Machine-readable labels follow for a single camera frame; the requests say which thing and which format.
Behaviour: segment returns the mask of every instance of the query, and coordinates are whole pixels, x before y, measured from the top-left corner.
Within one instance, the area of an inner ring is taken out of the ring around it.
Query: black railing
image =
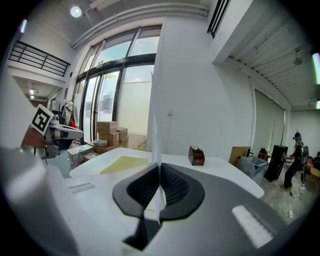
[[[20,62],[64,77],[70,63],[27,43],[16,41],[9,60]]]
[[[229,1],[230,0],[218,0],[216,4],[210,25],[207,30],[207,33],[210,33],[212,35],[212,38],[215,38],[216,36],[221,20],[228,7]]]

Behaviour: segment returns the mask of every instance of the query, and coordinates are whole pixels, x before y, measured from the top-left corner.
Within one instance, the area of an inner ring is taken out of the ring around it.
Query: yellow mat
[[[127,170],[129,168],[134,168],[138,166],[143,166],[148,163],[147,158],[132,157],[132,156],[121,156],[113,164],[105,168],[100,172],[100,174],[110,174],[115,172],[120,172]]]

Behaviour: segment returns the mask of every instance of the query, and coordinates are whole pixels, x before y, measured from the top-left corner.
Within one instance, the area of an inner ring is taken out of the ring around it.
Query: person
[[[316,157],[312,160],[313,167],[320,171],[320,152],[316,154]]]
[[[296,146],[293,155],[287,156],[285,160],[294,160],[290,168],[286,171],[284,176],[284,183],[281,185],[281,188],[285,191],[291,191],[292,183],[291,179],[298,171],[298,168],[302,162],[302,154],[304,151],[304,143],[302,142],[302,137],[299,132],[297,132],[293,139],[295,140]]]

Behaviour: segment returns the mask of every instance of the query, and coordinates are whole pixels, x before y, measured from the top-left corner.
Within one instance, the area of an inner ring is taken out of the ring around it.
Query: floor
[[[269,182],[263,178],[260,187],[264,190],[264,196],[262,201],[273,208],[279,216],[289,225],[294,220],[307,214],[320,191],[319,184],[315,180],[310,180],[307,174],[304,188],[300,187],[301,172],[298,171],[292,178],[292,197],[289,192],[281,189],[281,185],[285,180],[286,169],[282,169],[282,172],[278,178],[273,182]],[[289,210],[292,210],[292,216],[289,216]]]

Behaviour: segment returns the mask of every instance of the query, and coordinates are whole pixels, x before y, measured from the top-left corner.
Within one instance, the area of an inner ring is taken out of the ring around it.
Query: ceiling
[[[114,14],[158,3],[188,3],[209,6],[210,0],[44,0],[27,19],[71,44],[93,25]],[[81,8],[83,13],[81,17],[74,18],[70,15],[70,9],[73,6]]]
[[[270,5],[230,57],[253,69],[289,101],[293,110],[315,109],[316,85],[309,39],[277,3]]]
[[[29,96],[29,88],[33,88],[34,90],[34,97],[47,98],[50,96],[54,91],[58,90],[59,87],[54,86],[52,84],[38,82],[30,79],[26,79],[23,77],[14,76],[13,77],[21,90],[23,91],[24,95]]]

